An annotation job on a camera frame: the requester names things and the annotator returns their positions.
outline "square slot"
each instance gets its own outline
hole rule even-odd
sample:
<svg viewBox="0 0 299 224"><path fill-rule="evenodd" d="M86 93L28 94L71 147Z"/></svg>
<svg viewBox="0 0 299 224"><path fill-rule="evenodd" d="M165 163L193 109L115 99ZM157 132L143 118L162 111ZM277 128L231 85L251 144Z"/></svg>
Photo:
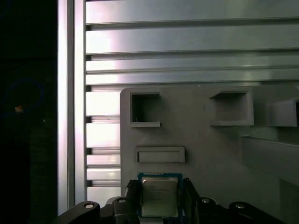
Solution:
<svg viewBox="0 0 299 224"><path fill-rule="evenodd" d="M131 95L131 126L160 127L157 113L153 113L159 93L132 93Z"/></svg>
<svg viewBox="0 0 299 224"><path fill-rule="evenodd" d="M268 126L299 126L299 98L271 102L266 105L266 108Z"/></svg>
<svg viewBox="0 0 299 224"><path fill-rule="evenodd" d="M253 125L253 103L250 91L224 91L210 98L214 101L213 126Z"/></svg>

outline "rectangular recess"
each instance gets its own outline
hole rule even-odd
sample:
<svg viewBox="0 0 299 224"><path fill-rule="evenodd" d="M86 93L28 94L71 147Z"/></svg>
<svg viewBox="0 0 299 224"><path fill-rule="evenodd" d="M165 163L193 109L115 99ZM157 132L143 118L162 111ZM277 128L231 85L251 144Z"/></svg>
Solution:
<svg viewBox="0 0 299 224"><path fill-rule="evenodd" d="M152 120L150 110L159 100L159 92L138 92L130 95L131 127L160 127L160 122Z"/></svg>
<svg viewBox="0 0 299 224"><path fill-rule="evenodd" d="M136 147L135 159L137 162L151 163L185 163L184 147Z"/></svg>
<svg viewBox="0 0 299 224"><path fill-rule="evenodd" d="M210 99L214 102L214 119L211 125L254 125L251 90L220 91Z"/></svg>
<svg viewBox="0 0 299 224"><path fill-rule="evenodd" d="M268 126L299 126L299 97L268 103L266 111Z"/></svg>

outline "gray plastic block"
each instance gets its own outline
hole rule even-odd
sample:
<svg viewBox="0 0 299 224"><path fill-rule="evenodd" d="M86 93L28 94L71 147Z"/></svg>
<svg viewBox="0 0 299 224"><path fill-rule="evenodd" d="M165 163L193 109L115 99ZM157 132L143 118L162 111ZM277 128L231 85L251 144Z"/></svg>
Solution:
<svg viewBox="0 0 299 224"><path fill-rule="evenodd" d="M284 222L288 224L299 223L299 186L287 181L280 181L280 201Z"/></svg>
<svg viewBox="0 0 299 224"><path fill-rule="evenodd" d="M219 93L232 91L246 93L248 90L252 90L253 93L255 123L258 117L259 124L262 122L266 124L267 102L294 98L299 94L296 86L273 85L198 87L182 84L178 87L124 89L121 92L120 105L122 194L126 191L128 181L137 178L137 173L182 173L184 177L190 178L201 196L215 198L224 207L233 201L245 201L282 219L281 210L284 208L280 200L280 178L263 169L248 166L241 159L240 134L254 133L256 127L236 127L233 124L243 124L242 117L232 121L215 114L213 96L220 99L221 96L217 96ZM140 92L159 92L158 98L150 99L145 104L148 117L146 121L161 122L159 128L132 128L129 106L131 94ZM250 123L249 118L250 116L246 116L247 124ZM229 126L211 126L210 121L215 119L223 124L228 122ZM173 146L185 148L185 162L137 162L136 147Z"/></svg>
<svg viewBox="0 0 299 224"><path fill-rule="evenodd" d="M210 98L214 102L212 126L254 125L253 99L250 88L221 90Z"/></svg>
<svg viewBox="0 0 299 224"><path fill-rule="evenodd" d="M136 162L185 162L184 147L136 147Z"/></svg>
<svg viewBox="0 0 299 224"><path fill-rule="evenodd" d="M131 127L160 127L159 121L153 121L150 108L159 100L159 92L132 92L130 95L130 122Z"/></svg>
<svg viewBox="0 0 299 224"><path fill-rule="evenodd" d="M299 98L268 103L267 125L277 127L299 126Z"/></svg>
<svg viewBox="0 0 299 224"><path fill-rule="evenodd" d="M299 186L299 145L241 137L243 163Z"/></svg>

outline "reflective metal surface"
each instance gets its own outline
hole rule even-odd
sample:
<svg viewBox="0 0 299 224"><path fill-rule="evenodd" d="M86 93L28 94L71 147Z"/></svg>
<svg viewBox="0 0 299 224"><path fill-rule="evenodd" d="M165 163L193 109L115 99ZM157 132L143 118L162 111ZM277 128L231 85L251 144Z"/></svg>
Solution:
<svg viewBox="0 0 299 224"><path fill-rule="evenodd" d="M87 188L87 200L92 202L100 202L101 208L106 205L108 199L117 196L121 196L121 188L119 187Z"/></svg>
<svg viewBox="0 0 299 224"><path fill-rule="evenodd" d="M87 75L87 85L299 80L299 69L199 70Z"/></svg>
<svg viewBox="0 0 299 224"><path fill-rule="evenodd" d="M86 32L86 53L292 49L298 35L298 24L96 30Z"/></svg>
<svg viewBox="0 0 299 224"><path fill-rule="evenodd" d="M94 147L119 147L120 124L101 123L86 125L86 146Z"/></svg>
<svg viewBox="0 0 299 224"><path fill-rule="evenodd" d="M87 166L97 167L120 167L121 156L120 155L88 155Z"/></svg>
<svg viewBox="0 0 299 224"><path fill-rule="evenodd" d="M75 205L73 1L58 1L58 215Z"/></svg>
<svg viewBox="0 0 299 224"><path fill-rule="evenodd" d="M142 216L178 217L178 179L142 178Z"/></svg>
<svg viewBox="0 0 299 224"><path fill-rule="evenodd" d="M120 93L120 91L87 92L86 115L120 115Z"/></svg>
<svg viewBox="0 0 299 224"><path fill-rule="evenodd" d="M161 83L260 85L264 81L299 81L297 0L73 2L74 16L72 7L59 11L60 16L76 18L75 44L70 39L59 45L58 67L63 68L59 69L63 78L59 76L58 81L59 200L63 206L71 203L64 193L72 186L71 179L65 185L67 177L74 175L74 169L66 172L73 158L69 150L74 142L72 131L76 133L76 202L90 197L87 179L88 186L107 187L107 192L120 182L120 175L111 179L109 174L119 169L117 159L115 164L110 159L120 152L122 88ZM65 36L70 27L65 25L66 18L61 18L59 33ZM63 58L66 54L73 58L73 49L75 64ZM72 69L75 85L67 83L65 76ZM75 128L70 128L73 108ZM102 200L105 198L95 199L105 203Z"/></svg>
<svg viewBox="0 0 299 224"><path fill-rule="evenodd" d="M87 199L85 130L85 1L75 2L75 196L76 204Z"/></svg>
<svg viewBox="0 0 299 224"><path fill-rule="evenodd" d="M104 181L104 180L120 180L120 168L87 168L87 179Z"/></svg>
<svg viewBox="0 0 299 224"><path fill-rule="evenodd" d="M186 58L147 58L134 60L97 60L87 61L88 74L120 73L140 71L167 71L167 70L224 70L224 69L259 69L259 68L293 68L298 66L299 55L287 54L237 54L237 55L203 55L201 57ZM112 93L97 93L98 99L109 98Z"/></svg>
<svg viewBox="0 0 299 224"><path fill-rule="evenodd" d="M298 8L296 0L95 1L86 3L86 23L292 18Z"/></svg>

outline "screw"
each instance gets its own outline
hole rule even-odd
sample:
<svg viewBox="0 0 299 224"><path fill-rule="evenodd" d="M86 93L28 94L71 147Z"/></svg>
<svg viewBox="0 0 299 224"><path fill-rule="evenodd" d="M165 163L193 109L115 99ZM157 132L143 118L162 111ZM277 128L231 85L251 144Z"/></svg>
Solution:
<svg viewBox="0 0 299 224"><path fill-rule="evenodd" d="M239 209L244 209L245 208L245 205L241 204L241 203L237 203L235 204L235 206Z"/></svg>
<svg viewBox="0 0 299 224"><path fill-rule="evenodd" d="M87 209L91 209L93 207L93 204L86 204L85 205L85 208L87 208Z"/></svg>
<svg viewBox="0 0 299 224"><path fill-rule="evenodd" d="M210 199L208 199L208 198L203 198L201 201L202 201L203 203L210 203Z"/></svg>

